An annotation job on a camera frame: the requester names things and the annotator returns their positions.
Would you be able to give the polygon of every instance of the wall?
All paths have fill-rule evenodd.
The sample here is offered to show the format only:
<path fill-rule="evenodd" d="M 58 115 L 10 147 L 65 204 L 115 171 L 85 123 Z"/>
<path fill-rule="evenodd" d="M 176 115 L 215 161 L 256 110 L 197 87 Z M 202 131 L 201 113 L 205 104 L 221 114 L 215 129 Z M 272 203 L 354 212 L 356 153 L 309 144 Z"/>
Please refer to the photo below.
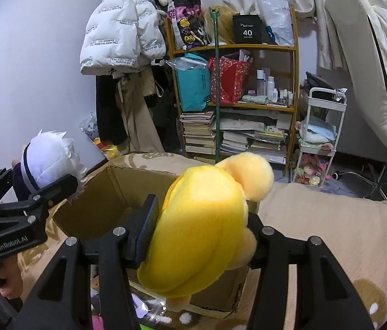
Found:
<path fill-rule="evenodd" d="M 80 73 L 85 26 L 101 0 L 0 0 L 0 168 L 38 131 L 68 131 L 82 163 L 103 159 L 78 128 L 95 110 Z"/>
<path fill-rule="evenodd" d="M 329 71 L 317 67 L 317 26 L 312 19 L 298 23 L 300 80 L 306 78 L 305 72 L 320 75 L 334 88 L 348 88 L 343 129 L 337 150 L 342 153 L 362 156 L 369 159 L 386 161 L 387 148 L 361 117 L 353 96 L 352 81 L 347 71 Z"/>

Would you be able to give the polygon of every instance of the red bag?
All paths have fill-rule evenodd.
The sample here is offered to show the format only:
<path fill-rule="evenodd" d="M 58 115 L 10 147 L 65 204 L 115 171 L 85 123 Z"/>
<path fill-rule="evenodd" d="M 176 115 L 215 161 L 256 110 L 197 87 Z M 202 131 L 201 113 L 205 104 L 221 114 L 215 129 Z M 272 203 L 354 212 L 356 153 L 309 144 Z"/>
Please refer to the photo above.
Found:
<path fill-rule="evenodd" d="M 215 58 L 209 59 L 211 72 L 211 97 L 216 103 Z M 242 86 L 250 72 L 251 62 L 221 57 L 219 59 L 219 102 L 221 105 L 232 105 L 242 98 Z"/>

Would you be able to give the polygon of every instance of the green object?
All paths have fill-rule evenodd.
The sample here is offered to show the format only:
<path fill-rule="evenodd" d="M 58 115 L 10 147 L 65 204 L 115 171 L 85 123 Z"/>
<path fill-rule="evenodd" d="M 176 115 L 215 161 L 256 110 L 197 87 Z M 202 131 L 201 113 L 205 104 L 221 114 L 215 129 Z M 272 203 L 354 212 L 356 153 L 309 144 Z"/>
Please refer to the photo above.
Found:
<path fill-rule="evenodd" d="M 220 148 L 220 128 L 219 128 L 219 37 L 218 37 L 218 15 L 219 10 L 210 9 L 210 17 L 212 18 L 213 22 L 213 31 L 215 33 L 215 79 L 216 79 L 216 111 L 215 111 L 215 117 L 216 117 L 216 134 L 215 134 L 215 162 L 219 163 L 219 148 Z"/>
<path fill-rule="evenodd" d="M 142 330 L 154 330 L 154 329 L 151 329 L 150 327 L 148 327 L 146 325 L 142 325 L 142 324 L 140 324 L 140 329 L 142 329 Z"/>

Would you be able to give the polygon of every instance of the finger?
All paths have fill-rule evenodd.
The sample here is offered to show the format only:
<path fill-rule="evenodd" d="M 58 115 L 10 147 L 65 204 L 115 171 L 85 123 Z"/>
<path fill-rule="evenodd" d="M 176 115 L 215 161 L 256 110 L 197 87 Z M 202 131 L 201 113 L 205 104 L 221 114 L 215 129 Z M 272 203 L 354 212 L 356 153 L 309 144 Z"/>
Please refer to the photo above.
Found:
<path fill-rule="evenodd" d="M 14 274 L 7 278 L 6 284 L 0 288 L 0 293 L 8 299 L 19 298 L 23 293 L 23 279 L 21 274 Z"/>
<path fill-rule="evenodd" d="M 3 260 L 3 265 L 0 266 L 0 278 L 7 279 L 16 273 L 21 274 L 18 266 L 18 256 L 15 254 Z"/>

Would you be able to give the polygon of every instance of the pink object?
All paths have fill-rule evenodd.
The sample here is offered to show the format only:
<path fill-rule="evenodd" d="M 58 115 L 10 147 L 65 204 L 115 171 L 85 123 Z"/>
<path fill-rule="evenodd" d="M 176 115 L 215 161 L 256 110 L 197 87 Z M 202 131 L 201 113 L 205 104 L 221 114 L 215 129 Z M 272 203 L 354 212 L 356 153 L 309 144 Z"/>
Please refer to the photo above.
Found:
<path fill-rule="evenodd" d="M 103 319 L 100 316 L 93 315 L 93 330 L 103 330 Z"/>

